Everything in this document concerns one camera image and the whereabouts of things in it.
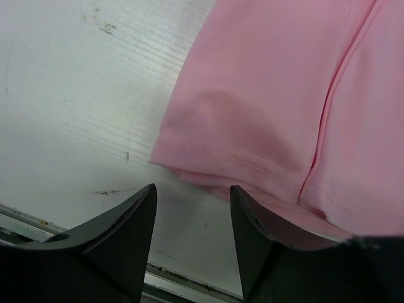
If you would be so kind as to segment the aluminium rail frame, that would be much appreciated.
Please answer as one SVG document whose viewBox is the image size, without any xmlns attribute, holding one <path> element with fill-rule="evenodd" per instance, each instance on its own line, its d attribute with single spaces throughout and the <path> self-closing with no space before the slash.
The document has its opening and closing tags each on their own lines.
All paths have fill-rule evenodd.
<svg viewBox="0 0 404 303">
<path fill-rule="evenodd" d="M 239 298 L 147 262 L 152 227 L 142 207 L 113 208 L 73 229 L 1 207 L 1 262 L 9 284 L 44 299 L 82 302 L 238 302 Z"/>
</svg>

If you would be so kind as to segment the pink t shirt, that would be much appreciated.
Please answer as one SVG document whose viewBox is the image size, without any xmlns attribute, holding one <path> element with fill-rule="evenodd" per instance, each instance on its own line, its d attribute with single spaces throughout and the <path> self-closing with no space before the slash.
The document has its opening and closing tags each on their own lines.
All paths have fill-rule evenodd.
<svg viewBox="0 0 404 303">
<path fill-rule="evenodd" d="M 150 162 L 311 232 L 403 234 L 403 2 L 217 1 Z"/>
</svg>

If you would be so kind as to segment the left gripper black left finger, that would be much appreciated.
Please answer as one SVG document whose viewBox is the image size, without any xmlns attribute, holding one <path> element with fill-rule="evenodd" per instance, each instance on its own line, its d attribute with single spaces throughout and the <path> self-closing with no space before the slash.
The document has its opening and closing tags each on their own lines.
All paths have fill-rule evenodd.
<svg viewBox="0 0 404 303">
<path fill-rule="evenodd" d="M 1 245 L 1 302 L 139 302 L 156 212 L 149 184 L 44 242 Z"/>
</svg>

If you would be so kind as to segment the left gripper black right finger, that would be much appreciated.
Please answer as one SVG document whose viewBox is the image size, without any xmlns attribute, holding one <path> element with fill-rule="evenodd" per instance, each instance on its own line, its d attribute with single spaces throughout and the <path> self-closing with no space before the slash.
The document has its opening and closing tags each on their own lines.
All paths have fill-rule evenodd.
<svg viewBox="0 0 404 303">
<path fill-rule="evenodd" d="M 335 242 L 230 188 L 244 302 L 402 302 L 403 238 Z"/>
</svg>

